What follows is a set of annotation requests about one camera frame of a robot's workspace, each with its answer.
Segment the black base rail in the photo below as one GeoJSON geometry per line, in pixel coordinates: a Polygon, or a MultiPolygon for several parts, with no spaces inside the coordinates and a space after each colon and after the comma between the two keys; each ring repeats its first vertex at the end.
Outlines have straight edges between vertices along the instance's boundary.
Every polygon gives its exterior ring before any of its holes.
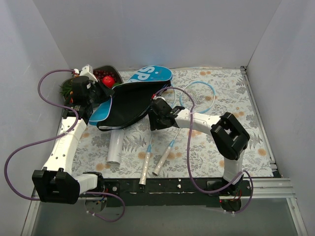
{"type": "Polygon", "coordinates": [[[108,178],[100,181],[93,192],[105,192],[120,197],[127,207],[133,206],[206,206],[220,207],[220,198],[227,198],[240,206],[242,197],[248,197],[251,186],[243,180],[238,186],[214,194],[198,191],[189,178],[148,178],[139,184],[138,178],[108,178]]]}

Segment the red apple right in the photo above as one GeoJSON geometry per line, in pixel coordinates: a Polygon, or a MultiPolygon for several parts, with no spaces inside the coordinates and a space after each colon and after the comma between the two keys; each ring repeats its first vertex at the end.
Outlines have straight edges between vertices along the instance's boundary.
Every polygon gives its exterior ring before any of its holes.
{"type": "Polygon", "coordinates": [[[116,83],[115,79],[112,76],[104,76],[102,78],[102,83],[108,88],[112,88],[116,83]]]}

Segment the blue racket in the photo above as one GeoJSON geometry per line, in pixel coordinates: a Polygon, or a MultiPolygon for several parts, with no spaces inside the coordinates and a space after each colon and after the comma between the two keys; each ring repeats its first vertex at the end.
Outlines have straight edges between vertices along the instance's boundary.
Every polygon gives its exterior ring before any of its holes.
{"type": "MultiPolygon", "coordinates": [[[[171,107],[173,107],[175,105],[176,91],[174,89],[167,89],[160,96],[163,97],[166,100],[166,102],[170,104],[171,107]]],[[[148,167],[149,167],[149,162],[150,162],[150,158],[151,158],[152,138],[153,138],[153,133],[151,132],[151,136],[149,139],[149,145],[148,145],[147,151],[145,153],[145,158],[144,158],[143,166],[142,166],[142,172],[141,172],[141,176],[140,176],[140,180],[139,180],[140,185],[146,185],[148,167]]]]}
{"type": "Polygon", "coordinates": [[[191,109],[197,113],[206,113],[214,105],[216,92],[212,85],[203,81],[191,82],[176,94],[177,89],[167,89],[158,94],[171,107],[176,105],[191,109]]]}

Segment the floral tablecloth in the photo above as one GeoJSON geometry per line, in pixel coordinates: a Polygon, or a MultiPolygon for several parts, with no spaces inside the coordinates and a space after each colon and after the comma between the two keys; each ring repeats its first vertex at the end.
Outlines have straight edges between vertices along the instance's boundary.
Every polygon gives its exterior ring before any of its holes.
{"type": "Polygon", "coordinates": [[[62,118],[45,163],[72,177],[272,177],[239,70],[173,70],[152,80],[151,66],[129,73],[90,119],[62,118]]]}

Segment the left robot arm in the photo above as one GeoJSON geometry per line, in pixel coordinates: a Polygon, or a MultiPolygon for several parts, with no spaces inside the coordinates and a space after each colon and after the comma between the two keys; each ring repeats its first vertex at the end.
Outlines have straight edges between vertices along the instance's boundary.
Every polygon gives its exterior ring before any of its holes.
{"type": "Polygon", "coordinates": [[[80,138],[93,114],[93,105],[109,90],[94,75],[72,80],[72,94],[63,110],[59,134],[52,153],[41,170],[35,170],[32,181],[42,202],[74,204],[83,193],[101,196],[106,187],[99,172],[72,176],[72,162],[80,138]]]}

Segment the white shuttlecock tube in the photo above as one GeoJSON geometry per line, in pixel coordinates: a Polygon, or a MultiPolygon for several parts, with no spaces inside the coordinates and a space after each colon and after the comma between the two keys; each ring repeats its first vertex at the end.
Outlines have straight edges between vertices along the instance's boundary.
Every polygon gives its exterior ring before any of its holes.
{"type": "Polygon", "coordinates": [[[123,149],[125,132],[123,129],[117,129],[111,131],[107,164],[109,165],[120,165],[121,163],[121,153],[123,149]]]}

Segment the blue racket bag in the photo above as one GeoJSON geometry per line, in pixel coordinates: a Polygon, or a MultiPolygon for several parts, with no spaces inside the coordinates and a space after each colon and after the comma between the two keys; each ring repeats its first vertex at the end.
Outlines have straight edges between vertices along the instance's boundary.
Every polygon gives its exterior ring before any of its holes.
{"type": "Polygon", "coordinates": [[[150,65],[136,71],[127,81],[113,87],[114,95],[99,105],[89,124],[101,131],[123,129],[148,114],[152,96],[171,86],[172,71],[150,65]]]}

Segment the dark grape bunch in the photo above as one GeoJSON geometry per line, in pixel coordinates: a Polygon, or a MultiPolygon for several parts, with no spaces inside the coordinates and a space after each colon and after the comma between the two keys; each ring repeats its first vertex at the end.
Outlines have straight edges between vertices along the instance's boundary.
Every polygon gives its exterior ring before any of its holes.
{"type": "Polygon", "coordinates": [[[110,76],[115,79],[115,74],[108,70],[94,70],[94,75],[100,80],[106,76],[110,76]]]}

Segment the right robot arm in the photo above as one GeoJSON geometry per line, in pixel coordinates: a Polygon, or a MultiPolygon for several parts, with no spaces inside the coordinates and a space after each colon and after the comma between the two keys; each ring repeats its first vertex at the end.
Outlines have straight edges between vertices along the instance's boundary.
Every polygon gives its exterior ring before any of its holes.
{"type": "Polygon", "coordinates": [[[162,98],[151,101],[149,108],[150,129],[162,130],[169,127],[188,128],[189,137],[187,145],[187,157],[190,151],[190,139],[193,130],[211,135],[219,153],[224,157],[223,186],[217,190],[206,191],[195,183],[190,163],[187,167],[190,180],[194,187],[205,194],[214,194],[224,191],[227,195],[234,195],[240,189],[243,178],[242,162],[245,149],[248,146],[250,136],[238,119],[229,112],[222,116],[194,113],[184,107],[171,108],[162,98]]]}

